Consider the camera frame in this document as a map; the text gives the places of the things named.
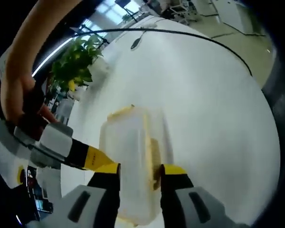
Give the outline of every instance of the green leaves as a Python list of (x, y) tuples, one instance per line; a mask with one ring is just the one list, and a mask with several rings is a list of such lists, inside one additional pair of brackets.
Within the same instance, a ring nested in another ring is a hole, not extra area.
[(96, 35), (88, 41), (77, 38), (62, 55), (61, 59), (52, 65), (52, 86), (59, 85), (62, 91), (68, 91), (68, 82), (82, 86), (84, 82), (92, 82), (92, 76), (87, 66), (101, 56), (101, 51), (96, 47), (101, 41)]

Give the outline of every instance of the white tabletop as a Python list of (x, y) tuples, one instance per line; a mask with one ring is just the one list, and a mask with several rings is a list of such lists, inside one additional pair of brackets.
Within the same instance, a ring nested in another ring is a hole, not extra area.
[[(135, 27), (158, 19), (147, 17)], [(203, 35), (170, 20), (157, 25)], [(109, 113), (131, 104), (160, 107), (174, 163), (223, 202), (231, 219), (253, 223), (276, 189), (280, 168), (276, 125), (261, 89), (239, 59), (217, 44), (146, 32), (131, 51), (140, 35), (126, 32), (103, 51), (113, 72), (75, 104), (69, 120), (74, 137), (98, 147)], [(87, 184), (93, 173), (80, 172), (63, 167), (62, 188)]]

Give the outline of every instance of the desk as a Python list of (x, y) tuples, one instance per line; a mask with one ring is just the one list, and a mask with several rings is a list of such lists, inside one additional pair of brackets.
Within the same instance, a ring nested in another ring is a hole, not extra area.
[[(135, 26), (157, 20), (148, 17)], [(203, 36), (170, 20), (157, 25)], [(160, 107), (174, 163), (187, 171), (195, 186), (223, 202), (230, 218), (252, 224), (270, 201), (280, 168), (276, 125), (261, 89), (240, 60), (217, 44), (146, 32), (131, 51), (141, 33), (125, 32), (103, 50), (112, 73), (75, 103), (69, 120), (74, 137), (98, 147), (109, 113), (131, 104)], [(63, 186), (77, 181), (69, 176), (73, 168), (61, 170)], [(93, 174), (81, 175), (86, 181), (86, 175)]]

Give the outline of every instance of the translucent plastic box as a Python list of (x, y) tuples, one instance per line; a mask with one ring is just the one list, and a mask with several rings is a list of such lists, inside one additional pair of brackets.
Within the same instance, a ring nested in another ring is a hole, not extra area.
[(118, 217), (148, 225), (160, 212), (161, 157), (166, 154), (160, 111), (125, 108), (108, 117), (99, 149), (121, 164)]

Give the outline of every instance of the gray floor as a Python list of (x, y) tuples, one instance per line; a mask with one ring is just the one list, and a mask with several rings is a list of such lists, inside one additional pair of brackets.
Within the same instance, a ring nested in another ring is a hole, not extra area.
[(228, 46), (249, 65), (260, 87), (268, 79), (273, 64), (273, 48), (268, 37), (244, 35), (220, 21), (219, 16), (200, 16), (190, 27)]

